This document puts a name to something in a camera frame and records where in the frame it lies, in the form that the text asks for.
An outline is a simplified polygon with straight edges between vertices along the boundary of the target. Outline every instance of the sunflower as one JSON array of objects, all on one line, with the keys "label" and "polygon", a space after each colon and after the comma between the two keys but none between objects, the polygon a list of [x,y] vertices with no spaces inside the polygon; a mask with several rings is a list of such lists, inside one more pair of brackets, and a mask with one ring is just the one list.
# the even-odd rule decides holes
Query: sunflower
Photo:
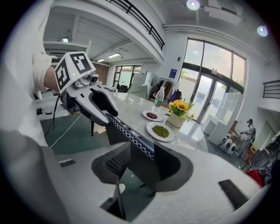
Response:
[{"label": "sunflower", "polygon": [[175,100],[175,101],[174,101],[174,105],[175,105],[179,110],[184,110],[184,111],[186,111],[186,110],[188,110],[188,108],[189,108],[189,106],[188,106],[186,103],[181,102],[181,101],[179,101],[179,100]]}]

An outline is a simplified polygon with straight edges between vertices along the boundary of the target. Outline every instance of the red beans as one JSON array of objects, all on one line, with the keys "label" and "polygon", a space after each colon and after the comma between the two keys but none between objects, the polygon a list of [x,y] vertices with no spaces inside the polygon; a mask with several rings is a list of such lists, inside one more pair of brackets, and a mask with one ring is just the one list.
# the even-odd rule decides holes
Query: red beans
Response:
[{"label": "red beans", "polygon": [[158,116],[156,114],[153,114],[153,113],[150,113],[150,112],[148,112],[146,115],[147,115],[147,117],[152,118],[152,119],[158,118]]}]

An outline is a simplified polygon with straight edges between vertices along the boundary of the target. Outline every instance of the ceiling light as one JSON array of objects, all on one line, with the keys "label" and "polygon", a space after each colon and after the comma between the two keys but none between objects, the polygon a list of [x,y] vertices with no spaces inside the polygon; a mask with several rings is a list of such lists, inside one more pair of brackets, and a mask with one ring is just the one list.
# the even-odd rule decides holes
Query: ceiling light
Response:
[{"label": "ceiling light", "polygon": [[258,31],[258,34],[260,34],[262,37],[266,37],[268,34],[266,26],[259,26],[257,31]]},{"label": "ceiling light", "polygon": [[198,10],[200,8],[200,3],[197,0],[188,0],[187,7],[191,10]]},{"label": "ceiling light", "polygon": [[120,55],[119,53],[116,53],[116,54],[113,54],[113,55],[109,56],[108,58],[117,57],[117,56],[119,56],[119,55]]}]

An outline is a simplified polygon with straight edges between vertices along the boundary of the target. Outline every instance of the person wearing cap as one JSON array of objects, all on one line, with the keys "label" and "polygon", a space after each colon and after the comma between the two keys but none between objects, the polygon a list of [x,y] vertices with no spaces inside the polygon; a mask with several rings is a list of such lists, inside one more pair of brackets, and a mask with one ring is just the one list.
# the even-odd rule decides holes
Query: person wearing cap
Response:
[{"label": "person wearing cap", "polygon": [[253,120],[249,119],[249,121],[247,121],[247,123],[248,123],[248,129],[246,131],[240,133],[240,134],[246,134],[246,137],[238,150],[240,152],[239,158],[243,157],[246,149],[248,148],[248,146],[252,140],[252,135],[254,132]]}]

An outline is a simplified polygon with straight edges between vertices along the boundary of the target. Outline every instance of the green bottle label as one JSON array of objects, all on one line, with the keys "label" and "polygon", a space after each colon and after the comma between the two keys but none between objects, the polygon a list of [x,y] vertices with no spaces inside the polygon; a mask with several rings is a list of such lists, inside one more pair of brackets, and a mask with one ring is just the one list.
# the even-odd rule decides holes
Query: green bottle label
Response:
[{"label": "green bottle label", "polygon": [[162,104],[162,100],[154,100],[154,105],[156,107],[161,107],[161,104]]}]

